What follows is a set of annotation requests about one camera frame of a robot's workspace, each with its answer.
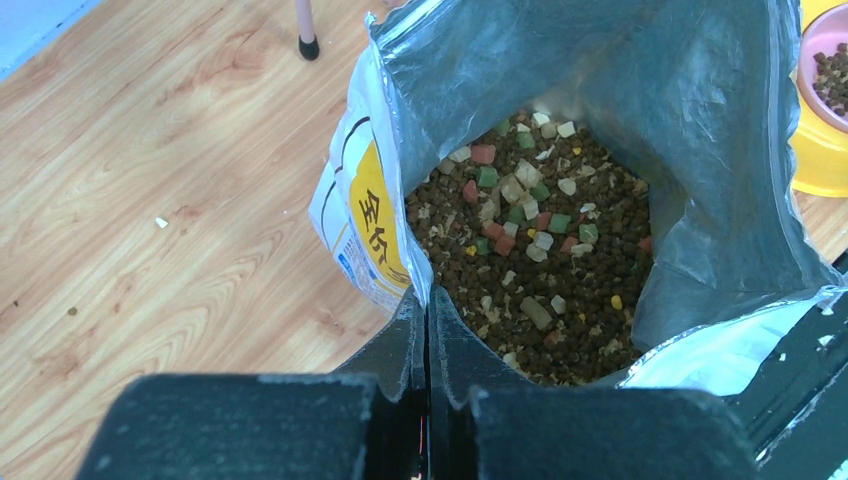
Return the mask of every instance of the yellow piece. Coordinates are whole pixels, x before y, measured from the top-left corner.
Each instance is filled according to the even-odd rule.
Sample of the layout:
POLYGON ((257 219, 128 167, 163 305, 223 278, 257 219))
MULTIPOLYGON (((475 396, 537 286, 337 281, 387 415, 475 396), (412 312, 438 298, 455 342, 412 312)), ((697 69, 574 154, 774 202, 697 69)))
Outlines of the yellow piece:
MULTIPOLYGON (((844 0, 801 0, 801 27, 844 0)), ((822 197, 848 197, 848 135, 819 118, 798 92, 801 118, 789 143, 798 169, 792 187, 822 197)))

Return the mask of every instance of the wood grain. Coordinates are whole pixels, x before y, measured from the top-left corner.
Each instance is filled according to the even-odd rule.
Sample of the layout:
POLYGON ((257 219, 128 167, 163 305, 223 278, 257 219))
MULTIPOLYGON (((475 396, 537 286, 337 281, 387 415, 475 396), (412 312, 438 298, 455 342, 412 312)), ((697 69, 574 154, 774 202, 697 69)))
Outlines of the wood grain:
MULTIPOLYGON (((328 371, 385 318, 306 206, 380 2, 106 0, 0 84, 0 475, 71 478, 150 372, 328 371), (154 223, 166 219, 166 228, 154 223)), ((848 203, 803 196, 814 241, 848 203)))

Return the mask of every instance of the pet food bag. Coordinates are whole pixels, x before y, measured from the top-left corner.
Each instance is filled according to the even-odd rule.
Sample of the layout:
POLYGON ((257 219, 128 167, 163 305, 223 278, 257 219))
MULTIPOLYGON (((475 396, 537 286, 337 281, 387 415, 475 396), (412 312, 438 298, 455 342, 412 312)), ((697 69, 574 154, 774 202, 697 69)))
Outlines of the pet food bag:
POLYGON ((315 230, 387 312, 410 285, 426 304, 433 270, 405 194, 519 109, 574 121, 650 185, 655 263, 632 331, 647 353, 631 380, 653 362, 651 385, 704 387, 746 358, 722 390, 736 393, 800 316, 769 313, 846 290, 790 190, 799 17, 789 0, 413 0, 383 24, 368 15, 315 230), (664 355, 683 340, 691 367, 664 355))

